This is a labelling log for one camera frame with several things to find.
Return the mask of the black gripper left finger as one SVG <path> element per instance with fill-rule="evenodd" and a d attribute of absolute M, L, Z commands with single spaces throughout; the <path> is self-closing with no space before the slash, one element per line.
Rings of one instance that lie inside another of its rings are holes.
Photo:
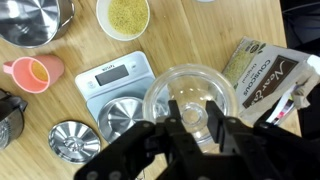
<path fill-rule="evenodd" d="M 170 114 L 160 118 L 154 135 L 146 140 L 147 156 L 164 153 L 167 161 L 156 180 L 213 180 L 200 148 L 181 122 L 177 102 L 169 100 L 168 106 Z"/>

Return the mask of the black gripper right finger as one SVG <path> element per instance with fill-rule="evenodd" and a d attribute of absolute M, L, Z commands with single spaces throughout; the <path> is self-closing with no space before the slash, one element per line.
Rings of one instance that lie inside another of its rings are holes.
<path fill-rule="evenodd" d="M 250 128 L 226 116 L 214 101 L 206 102 L 208 128 L 220 154 L 205 156 L 209 180 L 298 180 L 298 136 L 260 123 Z"/>

